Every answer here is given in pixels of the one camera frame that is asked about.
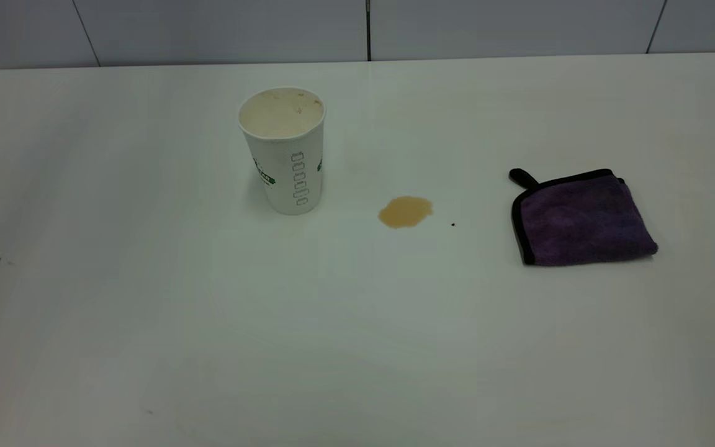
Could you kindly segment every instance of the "table surface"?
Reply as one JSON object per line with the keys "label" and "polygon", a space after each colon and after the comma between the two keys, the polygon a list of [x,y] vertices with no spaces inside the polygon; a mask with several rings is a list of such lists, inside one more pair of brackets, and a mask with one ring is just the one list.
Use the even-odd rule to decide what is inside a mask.
{"label": "table surface", "polygon": [[[236,124],[275,85],[328,107],[306,215]],[[660,252],[523,266],[513,167],[612,169]],[[46,445],[715,445],[715,54],[0,71],[0,446]]]}

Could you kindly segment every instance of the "cup rim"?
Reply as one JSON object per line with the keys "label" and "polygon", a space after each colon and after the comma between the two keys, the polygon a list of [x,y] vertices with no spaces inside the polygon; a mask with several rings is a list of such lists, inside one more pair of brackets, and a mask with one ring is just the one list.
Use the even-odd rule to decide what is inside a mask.
{"label": "cup rim", "polygon": [[[276,90],[278,88],[295,88],[297,90],[302,90],[306,91],[307,93],[313,94],[313,96],[317,97],[321,102],[322,102],[322,117],[318,122],[316,122],[316,125],[314,127],[306,130],[303,133],[299,133],[298,135],[292,135],[290,137],[262,137],[260,135],[255,135],[255,133],[250,132],[249,130],[245,129],[244,126],[241,124],[241,110],[245,107],[245,104],[250,101],[250,99],[255,98],[258,96],[258,94],[264,93],[265,91],[270,91],[270,90]],[[241,105],[239,106],[239,113],[236,116],[236,122],[239,124],[239,129],[241,129],[242,132],[245,133],[245,135],[249,135],[252,138],[265,141],[265,142],[287,142],[287,141],[292,141],[300,138],[305,138],[310,132],[313,132],[316,130],[318,127],[322,125],[324,122],[324,116],[327,114],[327,105],[324,104],[324,100],[322,99],[321,96],[319,96],[315,91],[310,91],[307,88],[302,88],[302,87],[297,87],[296,85],[278,85],[277,87],[271,87],[271,88],[264,88],[264,90],[257,91],[256,93],[250,94],[250,96],[247,97],[244,101],[241,102]]]}

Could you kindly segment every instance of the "white paper cup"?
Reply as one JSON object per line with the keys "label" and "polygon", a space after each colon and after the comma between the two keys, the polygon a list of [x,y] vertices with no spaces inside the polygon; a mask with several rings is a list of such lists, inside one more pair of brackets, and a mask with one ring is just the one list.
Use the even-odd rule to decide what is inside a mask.
{"label": "white paper cup", "polygon": [[318,203],[324,115],[320,97],[296,87],[261,91],[239,108],[239,127],[276,212],[302,214]]}

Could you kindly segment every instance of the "microfiber towel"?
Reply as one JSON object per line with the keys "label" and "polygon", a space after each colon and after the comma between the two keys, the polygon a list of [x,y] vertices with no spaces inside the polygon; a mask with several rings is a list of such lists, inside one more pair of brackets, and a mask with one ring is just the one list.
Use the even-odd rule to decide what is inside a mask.
{"label": "microfiber towel", "polygon": [[658,251],[630,190],[610,169],[544,183],[513,169],[509,178],[526,188],[511,206],[525,264],[627,261]]}

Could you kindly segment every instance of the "liquid spill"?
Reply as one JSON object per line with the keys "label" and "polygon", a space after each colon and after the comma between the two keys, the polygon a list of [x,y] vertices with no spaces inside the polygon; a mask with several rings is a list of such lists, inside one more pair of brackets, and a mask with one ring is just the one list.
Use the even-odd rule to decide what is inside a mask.
{"label": "liquid spill", "polygon": [[410,228],[432,214],[432,202],[422,197],[401,196],[382,209],[378,217],[391,228]]}

